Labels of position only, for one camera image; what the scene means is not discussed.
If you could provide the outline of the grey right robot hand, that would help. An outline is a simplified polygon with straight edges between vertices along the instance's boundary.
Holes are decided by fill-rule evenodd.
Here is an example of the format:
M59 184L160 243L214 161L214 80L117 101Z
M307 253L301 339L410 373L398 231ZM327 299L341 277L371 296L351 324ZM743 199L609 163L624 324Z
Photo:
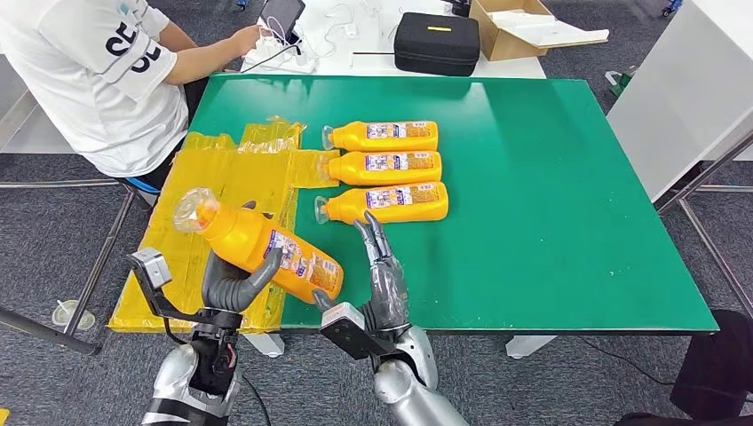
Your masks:
M355 220L353 226L361 234L369 261L370 298L358 308L343 304L344 317L377 338L396 342L411 327L402 266L384 228L370 212Z

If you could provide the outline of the person's right hand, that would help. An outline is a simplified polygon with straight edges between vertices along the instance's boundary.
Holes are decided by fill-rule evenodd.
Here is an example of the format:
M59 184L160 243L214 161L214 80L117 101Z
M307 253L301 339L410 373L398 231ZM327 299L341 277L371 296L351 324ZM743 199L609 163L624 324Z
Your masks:
M237 30L228 38L233 47L234 58L240 58L250 50L255 49L258 40L267 35L268 31L259 25L251 25Z

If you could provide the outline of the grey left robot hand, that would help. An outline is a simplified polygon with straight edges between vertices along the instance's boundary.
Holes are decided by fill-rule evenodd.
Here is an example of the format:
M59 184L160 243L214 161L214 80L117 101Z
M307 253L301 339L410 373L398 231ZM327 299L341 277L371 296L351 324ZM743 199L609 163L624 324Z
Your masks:
M281 266L282 249L272 248L262 264L248 272L227 262L210 249L202 279L205 307L243 312L272 281Z

